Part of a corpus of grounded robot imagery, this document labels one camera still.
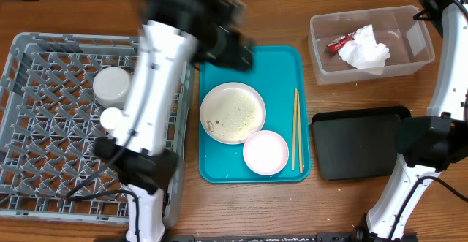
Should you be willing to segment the red sauce packet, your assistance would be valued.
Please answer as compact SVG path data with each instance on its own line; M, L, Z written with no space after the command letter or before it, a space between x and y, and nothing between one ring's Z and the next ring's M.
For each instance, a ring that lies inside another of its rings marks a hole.
M354 40L354 35L355 33L349 33L344 36L340 36L336 38L334 41L326 45L327 50L329 50L332 53L338 52L340 49L342 49L349 41Z

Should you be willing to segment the grey round bowl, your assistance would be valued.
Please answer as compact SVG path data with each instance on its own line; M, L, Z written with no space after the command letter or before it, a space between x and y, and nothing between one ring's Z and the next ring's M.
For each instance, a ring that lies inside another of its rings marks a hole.
M127 71L118 67L109 67L95 76L93 91L101 106L122 109L131 83L131 75Z

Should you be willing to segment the white paper cup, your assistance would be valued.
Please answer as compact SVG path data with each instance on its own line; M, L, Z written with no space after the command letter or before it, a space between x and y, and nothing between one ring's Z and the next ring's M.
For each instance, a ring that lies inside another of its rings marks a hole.
M106 108L101 116L99 117L99 122L101 126L109 133L118 128L121 120L123 118L123 113L120 109L116 107Z

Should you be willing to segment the white napkin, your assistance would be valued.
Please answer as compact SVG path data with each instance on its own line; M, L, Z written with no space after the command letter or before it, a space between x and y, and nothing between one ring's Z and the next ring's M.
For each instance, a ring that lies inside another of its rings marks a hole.
M376 41L373 25L359 28L352 37L338 50L339 57L356 69L381 75L390 51L385 44Z

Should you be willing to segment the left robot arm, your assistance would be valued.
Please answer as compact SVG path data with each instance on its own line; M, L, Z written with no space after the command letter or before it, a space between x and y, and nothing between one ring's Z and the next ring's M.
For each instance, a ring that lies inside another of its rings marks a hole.
M95 140L94 155L117 172L127 196L127 241L160 241L163 202L180 157L165 147L167 122L183 68L208 62L245 72L252 40L233 25L236 0L146 0L137 66L117 127Z

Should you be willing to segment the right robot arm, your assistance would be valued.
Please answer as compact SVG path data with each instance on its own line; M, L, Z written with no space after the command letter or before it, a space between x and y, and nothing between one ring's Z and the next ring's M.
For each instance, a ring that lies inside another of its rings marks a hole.
M436 88L424 117L401 122L396 166L350 241L416 241L404 228L420 198L467 157L467 0L418 1L414 20L432 22L443 38Z

